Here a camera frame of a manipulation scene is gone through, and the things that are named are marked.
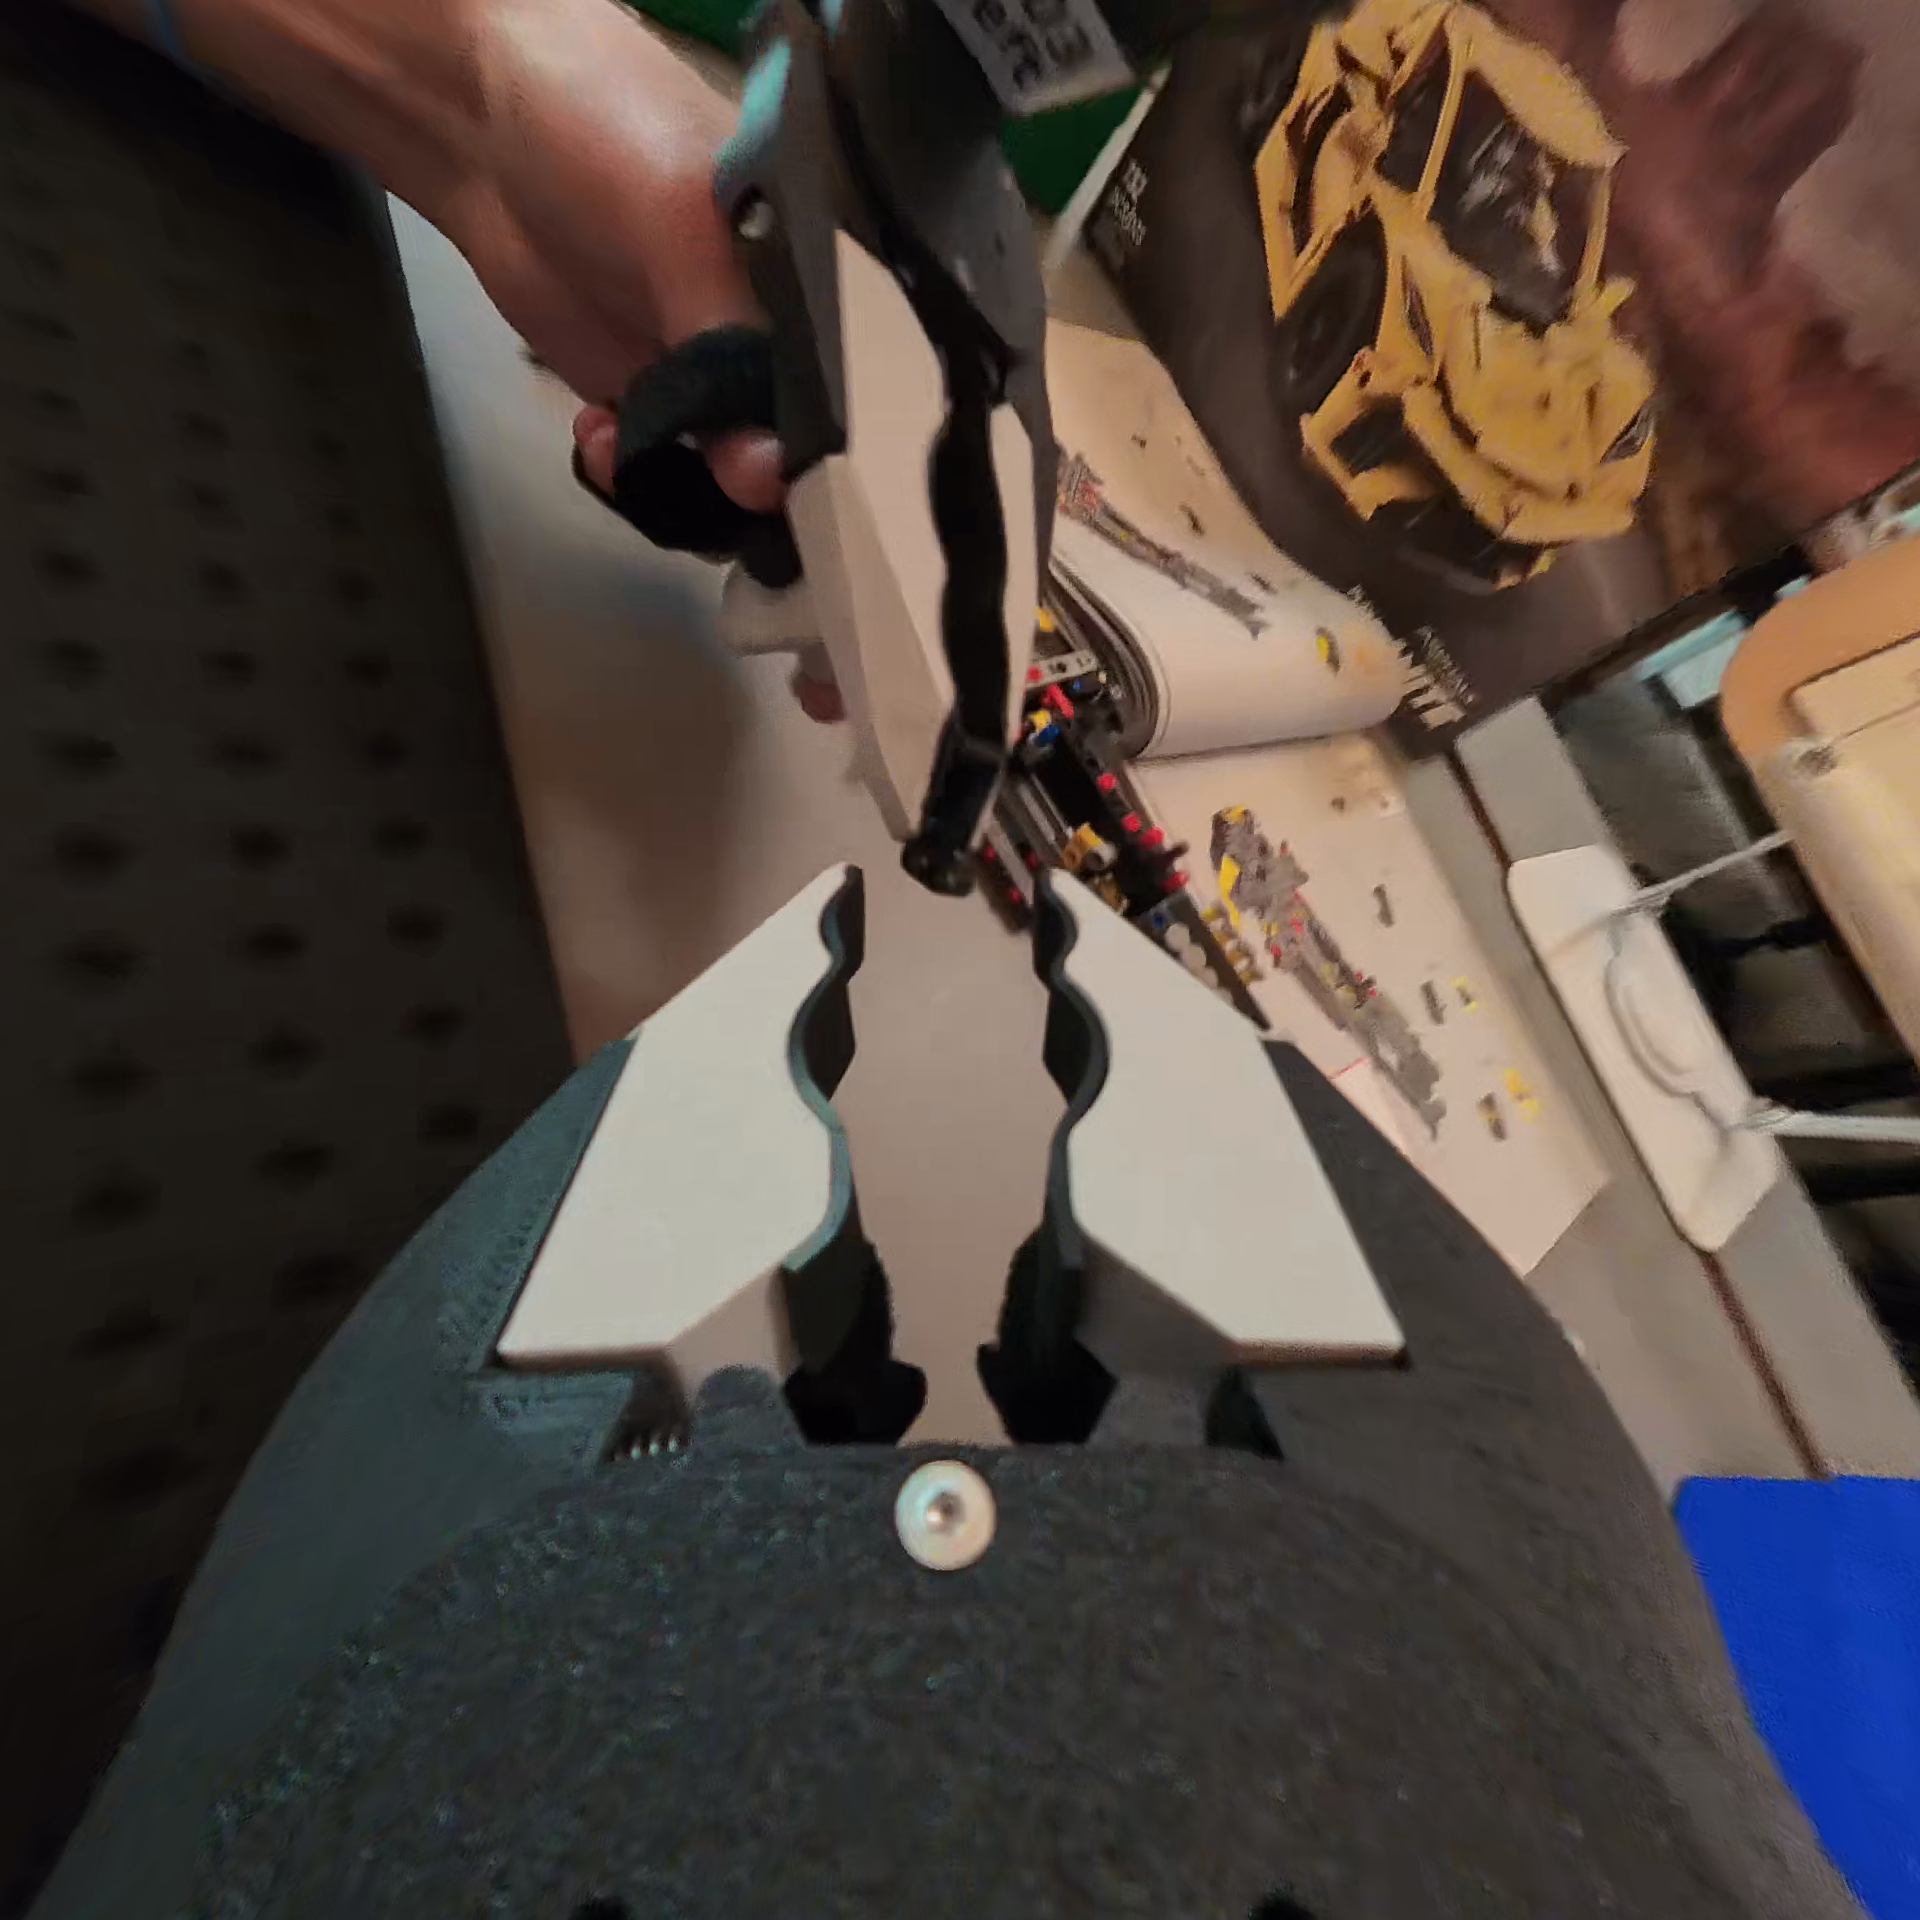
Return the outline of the black dimpled foam pad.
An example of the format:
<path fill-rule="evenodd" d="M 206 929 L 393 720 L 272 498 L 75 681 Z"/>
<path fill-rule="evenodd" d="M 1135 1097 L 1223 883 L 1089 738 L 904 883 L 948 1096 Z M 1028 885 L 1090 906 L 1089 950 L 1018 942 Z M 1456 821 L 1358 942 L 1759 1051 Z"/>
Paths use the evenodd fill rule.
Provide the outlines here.
<path fill-rule="evenodd" d="M 570 1067 L 393 227 L 3 9 L 4 1883 L 384 1262 Z"/>

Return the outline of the lego car chassis assembly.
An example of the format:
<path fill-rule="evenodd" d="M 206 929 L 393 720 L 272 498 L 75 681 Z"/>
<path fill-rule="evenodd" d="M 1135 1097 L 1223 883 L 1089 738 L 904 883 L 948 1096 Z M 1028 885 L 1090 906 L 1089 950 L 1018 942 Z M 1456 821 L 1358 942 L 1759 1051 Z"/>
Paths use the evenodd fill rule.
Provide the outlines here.
<path fill-rule="evenodd" d="M 1120 754 L 1120 681 L 1102 653 L 1039 616 L 1016 754 L 975 850 L 975 876 L 1011 930 L 1031 930 L 1042 873 L 1079 878 L 1239 1014 L 1268 1029 L 1257 964 L 1217 926 L 1188 846 L 1155 814 Z"/>

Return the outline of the lego set box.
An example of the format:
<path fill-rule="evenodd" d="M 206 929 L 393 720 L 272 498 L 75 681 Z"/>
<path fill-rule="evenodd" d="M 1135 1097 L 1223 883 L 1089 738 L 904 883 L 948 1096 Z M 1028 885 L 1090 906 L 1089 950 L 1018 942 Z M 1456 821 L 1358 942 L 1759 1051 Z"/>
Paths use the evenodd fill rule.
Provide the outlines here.
<path fill-rule="evenodd" d="M 1232 4 L 1084 224 L 1411 749 L 1916 470 L 1916 3 Z"/>

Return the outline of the person's left hand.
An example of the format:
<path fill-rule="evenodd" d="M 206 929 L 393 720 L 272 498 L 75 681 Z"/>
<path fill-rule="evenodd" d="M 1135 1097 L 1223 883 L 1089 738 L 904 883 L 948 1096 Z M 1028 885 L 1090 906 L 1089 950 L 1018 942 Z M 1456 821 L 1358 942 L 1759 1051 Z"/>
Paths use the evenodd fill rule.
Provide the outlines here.
<path fill-rule="evenodd" d="M 615 405 L 639 373 L 763 324 L 713 192 L 732 105 L 622 4 L 442 16 L 452 108 L 416 209 L 579 398 L 582 476 L 611 496 Z"/>

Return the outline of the lego instruction booklet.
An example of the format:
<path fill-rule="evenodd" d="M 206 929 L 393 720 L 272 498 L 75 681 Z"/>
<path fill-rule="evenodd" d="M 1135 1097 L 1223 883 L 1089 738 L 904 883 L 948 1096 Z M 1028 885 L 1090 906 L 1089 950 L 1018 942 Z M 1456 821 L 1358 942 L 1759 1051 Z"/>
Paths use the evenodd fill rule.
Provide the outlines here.
<path fill-rule="evenodd" d="M 1051 320 L 1047 396 L 1055 617 L 1146 821 L 1259 1018 L 1528 1276 L 1606 1168 L 1409 811 L 1403 650 L 1259 532 L 1140 344 Z"/>

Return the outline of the black lego connector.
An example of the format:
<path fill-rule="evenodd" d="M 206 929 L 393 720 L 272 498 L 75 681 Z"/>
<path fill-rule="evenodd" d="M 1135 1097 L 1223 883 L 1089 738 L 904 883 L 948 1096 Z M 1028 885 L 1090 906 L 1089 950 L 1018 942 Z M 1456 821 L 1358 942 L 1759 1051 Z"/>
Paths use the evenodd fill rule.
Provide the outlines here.
<path fill-rule="evenodd" d="M 1002 773 L 1003 747 L 958 725 L 942 729 L 920 826 L 900 853 L 907 878 L 935 896 L 975 890 L 975 856 L 992 819 Z"/>

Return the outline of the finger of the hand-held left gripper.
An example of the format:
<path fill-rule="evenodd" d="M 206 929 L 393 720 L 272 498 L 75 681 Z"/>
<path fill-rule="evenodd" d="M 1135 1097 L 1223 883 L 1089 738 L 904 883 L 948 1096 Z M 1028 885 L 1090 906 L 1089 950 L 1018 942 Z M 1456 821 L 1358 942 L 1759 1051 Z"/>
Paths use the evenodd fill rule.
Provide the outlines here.
<path fill-rule="evenodd" d="M 1042 577 L 1035 451 L 1008 398 L 961 400 L 961 840 L 992 811 L 1020 728 Z"/>
<path fill-rule="evenodd" d="M 944 602 L 948 542 L 935 502 L 954 392 L 896 272 L 851 232 L 830 241 L 826 291 L 842 377 L 842 441 L 794 482 L 788 516 L 818 638 L 855 729 L 855 770 L 904 846 L 971 846 L 990 763 L 966 744 Z"/>

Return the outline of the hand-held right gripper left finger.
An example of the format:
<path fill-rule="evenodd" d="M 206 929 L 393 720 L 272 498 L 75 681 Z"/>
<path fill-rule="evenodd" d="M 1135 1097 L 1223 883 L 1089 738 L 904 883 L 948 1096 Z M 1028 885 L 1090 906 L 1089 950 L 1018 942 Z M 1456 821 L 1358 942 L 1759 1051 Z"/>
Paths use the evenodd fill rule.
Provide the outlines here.
<path fill-rule="evenodd" d="M 851 1064 L 863 873 L 830 864 L 632 1032 L 630 1054 L 496 1334 L 518 1373 L 663 1366 L 784 1381 L 854 1306 L 832 1092 Z"/>

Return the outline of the green plastic bin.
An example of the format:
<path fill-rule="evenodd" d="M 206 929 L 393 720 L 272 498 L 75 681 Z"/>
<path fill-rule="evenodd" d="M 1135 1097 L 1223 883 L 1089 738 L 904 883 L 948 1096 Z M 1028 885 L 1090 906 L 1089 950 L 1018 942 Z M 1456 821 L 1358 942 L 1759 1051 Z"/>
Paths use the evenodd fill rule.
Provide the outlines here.
<path fill-rule="evenodd" d="M 750 45 L 756 3 L 630 3 L 704 80 L 730 90 Z M 1059 216 L 1136 108 L 1140 86 L 1008 124 L 1003 153 L 1027 201 Z"/>

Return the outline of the blue plastic bin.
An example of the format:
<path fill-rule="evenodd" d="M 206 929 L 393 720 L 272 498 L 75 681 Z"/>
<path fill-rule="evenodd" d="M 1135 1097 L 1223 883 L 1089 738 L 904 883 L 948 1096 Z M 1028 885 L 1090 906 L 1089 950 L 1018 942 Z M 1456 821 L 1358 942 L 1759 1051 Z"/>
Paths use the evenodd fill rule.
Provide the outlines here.
<path fill-rule="evenodd" d="M 1918 1481 L 1694 1476 L 1676 1525 L 1747 1705 L 1876 1918 L 1918 1915 Z"/>

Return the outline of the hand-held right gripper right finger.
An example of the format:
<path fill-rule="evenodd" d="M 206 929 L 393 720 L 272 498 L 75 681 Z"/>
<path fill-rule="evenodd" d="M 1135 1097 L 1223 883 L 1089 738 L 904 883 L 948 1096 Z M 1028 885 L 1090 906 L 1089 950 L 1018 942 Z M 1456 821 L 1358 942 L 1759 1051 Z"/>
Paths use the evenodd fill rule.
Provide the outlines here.
<path fill-rule="evenodd" d="M 1111 1377 L 1395 1364 L 1409 1345 L 1280 1056 L 1082 880 L 1044 873 L 1042 1064 L 1063 1097 L 1035 1354 Z"/>

